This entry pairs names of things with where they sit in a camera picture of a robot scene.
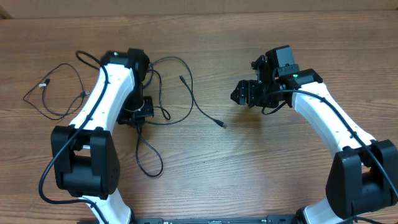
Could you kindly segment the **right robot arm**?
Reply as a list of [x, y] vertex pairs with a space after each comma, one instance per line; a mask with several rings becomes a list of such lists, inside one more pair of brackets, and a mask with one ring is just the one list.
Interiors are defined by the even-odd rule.
[[360, 128], [338, 105], [313, 69], [301, 70], [289, 45], [251, 63], [254, 80], [241, 80], [231, 93], [239, 105], [264, 115], [288, 105], [301, 114], [332, 158], [325, 197], [293, 215], [269, 215], [267, 223], [354, 223], [397, 204], [397, 148]]

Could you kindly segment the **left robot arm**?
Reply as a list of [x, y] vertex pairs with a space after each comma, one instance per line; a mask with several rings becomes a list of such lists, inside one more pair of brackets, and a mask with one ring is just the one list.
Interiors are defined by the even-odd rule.
[[134, 223], [118, 190], [121, 167], [113, 142], [115, 124], [139, 129], [154, 116], [143, 95], [149, 57], [141, 49], [108, 51], [98, 61], [99, 77], [87, 102], [68, 126], [50, 136], [57, 187], [87, 204], [98, 223]]

